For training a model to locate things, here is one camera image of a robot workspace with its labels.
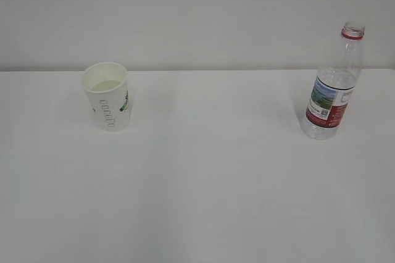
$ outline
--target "red and white label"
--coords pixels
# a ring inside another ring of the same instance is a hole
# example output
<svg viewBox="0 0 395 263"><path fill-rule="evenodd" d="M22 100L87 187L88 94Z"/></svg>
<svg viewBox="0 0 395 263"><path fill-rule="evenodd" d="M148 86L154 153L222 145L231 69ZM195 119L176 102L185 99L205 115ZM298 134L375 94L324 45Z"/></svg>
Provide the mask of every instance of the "red and white label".
<svg viewBox="0 0 395 263"><path fill-rule="evenodd" d="M314 124L331 128L340 124L353 88L336 89L315 80L306 116Z"/></svg>

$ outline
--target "paper cup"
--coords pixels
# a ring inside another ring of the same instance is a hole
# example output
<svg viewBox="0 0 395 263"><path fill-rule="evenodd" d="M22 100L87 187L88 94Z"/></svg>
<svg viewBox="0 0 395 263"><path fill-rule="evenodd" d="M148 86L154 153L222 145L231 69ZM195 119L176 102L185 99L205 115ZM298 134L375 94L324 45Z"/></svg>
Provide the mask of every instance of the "paper cup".
<svg viewBox="0 0 395 263"><path fill-rule="evenodd" d="M88 67L81 79L93 117L109 132L126 128L130 121L131 97L127 77L128 71L122 65L101 62Z"/></svg>

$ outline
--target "plastic water bottle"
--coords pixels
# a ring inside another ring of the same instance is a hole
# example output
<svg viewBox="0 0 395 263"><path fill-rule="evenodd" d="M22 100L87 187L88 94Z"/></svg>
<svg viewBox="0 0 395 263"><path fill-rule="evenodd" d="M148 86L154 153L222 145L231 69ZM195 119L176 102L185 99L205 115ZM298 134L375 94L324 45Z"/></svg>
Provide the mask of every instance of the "plastic water bottle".
<svg viewBox="0 0 395 263"><path fill-rule="evenodd" d="M303 131L317 140L335 135L362 69L365 27L346 22L334 44L330 64L322 64L315 79L309 105L301 122Z"/></svg>

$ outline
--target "white tabletop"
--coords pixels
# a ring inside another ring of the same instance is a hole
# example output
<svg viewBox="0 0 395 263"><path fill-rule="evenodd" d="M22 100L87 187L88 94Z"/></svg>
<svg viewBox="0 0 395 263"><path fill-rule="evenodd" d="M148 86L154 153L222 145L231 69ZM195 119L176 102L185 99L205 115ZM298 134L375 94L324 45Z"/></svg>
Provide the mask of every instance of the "white tabletop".
<svg viewBox="0 0 395 263"><path fill-rule="evenodd" d="M81 72L0 73L1 262L395 262L395 71L328 141L296 115L315 74L130 72L107 133Z"/></svg>

